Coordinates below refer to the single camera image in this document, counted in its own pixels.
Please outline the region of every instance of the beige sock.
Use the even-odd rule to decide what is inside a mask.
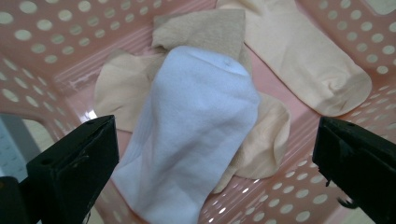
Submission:
[[[251,74],[248,49],[243,43],[244,14],[243,10],[209,10],[179,17],[157,17],[152,46],[170,50],[187,45],[214,50],[235,58]],[[165,55],[137,57],[119,50],[111,54],[96,83],[96,114],[114,114],[117,128],[131,132],[149,92],[150,82],[164,58]],[[289,136],[290,113],[277,99],[265,94],[261,96],[259,120],[214,192],[222,191],[235,173],[242,177],[262,178],[273,174],[280,165]]]
[[[233,160],[213,190],[221,192],[233,175],[244,178],[265,178],[273,175],[287,149],[290,112],[276,98],[260,92],[257,121],[238,149]]]
[[[305,104],[325,116],[360,105],[372,82],[291,0],[219,0],[246,11],[245,42]]]
[[[107,58],[96,81],[93,110],[96,115],[113,114],[117,128],[131,131],[136,125],[151,80],[160,64],[154,62],[163,54],[134,56],[123,50],[115,50]]]

